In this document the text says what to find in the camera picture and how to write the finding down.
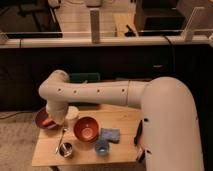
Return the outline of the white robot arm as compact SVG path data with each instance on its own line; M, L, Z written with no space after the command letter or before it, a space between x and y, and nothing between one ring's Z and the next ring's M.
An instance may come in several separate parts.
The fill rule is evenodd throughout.
M147 171L205 171L196 104L189 88L176 78L72 83L65 71L55 70L38 92L57 124L63 123L70 102L137 108Z

